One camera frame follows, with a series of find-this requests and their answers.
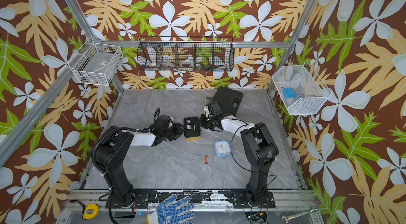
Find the yellow square alarm clock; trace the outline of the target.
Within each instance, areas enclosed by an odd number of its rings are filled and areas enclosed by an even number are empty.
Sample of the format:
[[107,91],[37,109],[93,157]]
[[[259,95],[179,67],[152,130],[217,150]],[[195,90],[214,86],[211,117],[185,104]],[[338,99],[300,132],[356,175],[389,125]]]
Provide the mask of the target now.
[[200,139],[201,129],[199,117],[186,117],[184,119],[184,135],[186,141],[194,141]]

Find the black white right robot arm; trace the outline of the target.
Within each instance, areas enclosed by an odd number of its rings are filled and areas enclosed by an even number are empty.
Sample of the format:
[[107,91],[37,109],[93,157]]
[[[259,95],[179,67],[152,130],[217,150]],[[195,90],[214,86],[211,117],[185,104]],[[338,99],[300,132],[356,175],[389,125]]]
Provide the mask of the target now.
[[269,203],[273,196],[268,191],[269,170],[279,154],[278,147],[270,134],[266,124],[249,123],[225,113],[217,101],[205,105],[204,113],[200,117],[202,127],[212,131],[230,132],[233,134],[229,144],[239,137],[244,147],[244,153],[251,168],[237,165],[250,173],[250,180],[246,185],[246,200],[251,206],[258,207]]

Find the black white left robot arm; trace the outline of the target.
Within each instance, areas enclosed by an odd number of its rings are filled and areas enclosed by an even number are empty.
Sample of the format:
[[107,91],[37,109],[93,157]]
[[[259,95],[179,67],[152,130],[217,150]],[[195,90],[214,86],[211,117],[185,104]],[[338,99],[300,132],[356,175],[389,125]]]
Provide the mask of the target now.
[[123,162],[130,147],[154,147],[173,141],[184,133],[184,126],[169,116],[156,115],[153,124],[144,129],[111,126],[91,150],[94,167],[101,172],[109,188],[107,206],[129,208],[134,205],[134,189]]

